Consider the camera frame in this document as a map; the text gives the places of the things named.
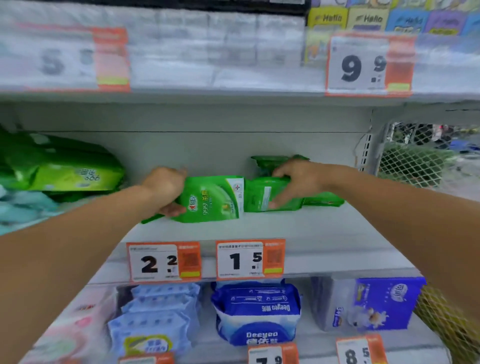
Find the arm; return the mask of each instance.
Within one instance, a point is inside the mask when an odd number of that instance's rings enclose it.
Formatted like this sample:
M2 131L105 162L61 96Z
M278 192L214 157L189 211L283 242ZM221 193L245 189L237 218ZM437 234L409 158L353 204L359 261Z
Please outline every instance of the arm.
M0 236L3 363L17 363L30 350L133 226L159 209L168 216L185 211L172 203L185 176L157 168L141 185Z
M354 168L291 160L273 206L330 191L347 200L436 287L480 321L480 203L382 180Z

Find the pink package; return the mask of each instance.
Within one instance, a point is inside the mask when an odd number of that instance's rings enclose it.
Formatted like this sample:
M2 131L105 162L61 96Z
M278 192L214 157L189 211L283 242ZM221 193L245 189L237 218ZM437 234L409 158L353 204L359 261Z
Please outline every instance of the pink package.
M99 363L109 351L105 323L116 309L114 287L87 286L19 364Z

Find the hand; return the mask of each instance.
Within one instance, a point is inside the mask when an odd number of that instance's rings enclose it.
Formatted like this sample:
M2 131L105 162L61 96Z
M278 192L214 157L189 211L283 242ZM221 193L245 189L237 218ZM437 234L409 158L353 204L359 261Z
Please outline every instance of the hand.
M273 177L290 176L291 181L268 205L269 209L283 206L292 198L312 197L328 191L337 175L345 166L314 163L302 159L290 159L273 171Z
M152 194L159 214L172 218L187 211L185 207L174 202L183 191L186 177L185 169L157 167L142 182L142 187Z

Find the green package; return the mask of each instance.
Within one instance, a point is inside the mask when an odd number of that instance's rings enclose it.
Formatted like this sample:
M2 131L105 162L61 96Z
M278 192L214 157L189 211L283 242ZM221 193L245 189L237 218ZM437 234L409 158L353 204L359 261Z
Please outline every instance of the green package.
M177 203L187 212L179 222L222 221L243 214L244 179L239 176L189 177Z
M268 203L290 182L290 178L259 177L245 180L245 212L295 211L302 207L303 198L294 198L280 208L269 210Z
M108 191L125 174L104 147L36 133L0 132L0 160L22 190Z
M304 206L342 206L345 200L331 192L322 192L314 197L306 197Z
M291 158L310 160L307 157L301 156L300 154L295 154L292 157L287 156L253 156L252 159L255 159L257 166L260 167L260 176L269 177L272 175L275 168L281 166L287 160Z

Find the wire mesh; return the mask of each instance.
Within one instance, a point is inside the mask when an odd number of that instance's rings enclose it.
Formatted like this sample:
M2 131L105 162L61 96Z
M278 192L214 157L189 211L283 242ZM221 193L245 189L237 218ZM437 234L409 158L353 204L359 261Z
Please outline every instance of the wire mesh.
M378 176L480 201L480 129L389 125ZM416 314L443 340L454 364L480 363L480 326L430 283Z

